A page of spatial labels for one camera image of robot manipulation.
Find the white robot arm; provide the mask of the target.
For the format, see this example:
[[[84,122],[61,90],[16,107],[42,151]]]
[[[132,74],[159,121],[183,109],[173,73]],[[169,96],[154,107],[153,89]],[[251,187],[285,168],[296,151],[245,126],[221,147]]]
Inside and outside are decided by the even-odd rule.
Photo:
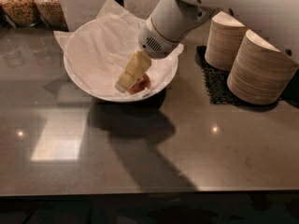
[[[163,59],[190,31],[220,12],[232,12],[285,59],[299,62],[299,0],[160,0],[137,34],[137,48]]]

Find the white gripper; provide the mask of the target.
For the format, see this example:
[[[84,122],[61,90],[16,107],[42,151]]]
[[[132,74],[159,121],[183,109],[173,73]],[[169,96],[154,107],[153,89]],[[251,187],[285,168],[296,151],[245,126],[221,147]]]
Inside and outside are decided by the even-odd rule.
[[[169,22],[159,22],[150,16],[139,33],[138,44],[142,50],[133,53],[115,84],[115,88],[121,93],[127,92],[146,74],[151,67],[151,58],[167,57],[178,46],[179,36]]]

